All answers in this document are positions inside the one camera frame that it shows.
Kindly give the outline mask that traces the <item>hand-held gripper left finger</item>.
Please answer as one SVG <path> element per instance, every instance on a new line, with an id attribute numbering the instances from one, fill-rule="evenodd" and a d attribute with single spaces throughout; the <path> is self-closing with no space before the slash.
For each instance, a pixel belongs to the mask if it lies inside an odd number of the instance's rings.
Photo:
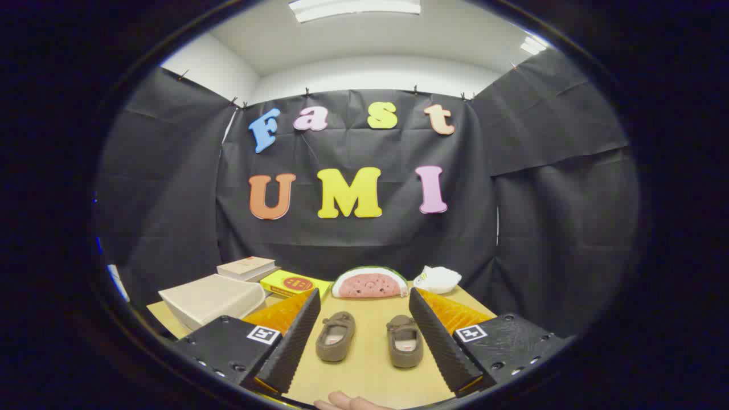
<path id="1" fill-rule="evenodd" d="M 246 319 L 217 317 L 172 347 L 217 379 L 281 395 L 289 391 L 320 310 L 320 291 L 312 288 Z"/>

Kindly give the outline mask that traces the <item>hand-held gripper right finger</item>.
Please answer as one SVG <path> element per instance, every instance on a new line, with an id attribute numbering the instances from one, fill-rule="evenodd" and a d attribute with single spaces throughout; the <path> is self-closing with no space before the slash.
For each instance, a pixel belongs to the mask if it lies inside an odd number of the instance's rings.
<path id="1" fill-rule="evenodd" d="M 523 317 L 486 315 L 426 290 L 412 288 L 409 311 L 457 397 L 505 384 L 572 343 Z"/>

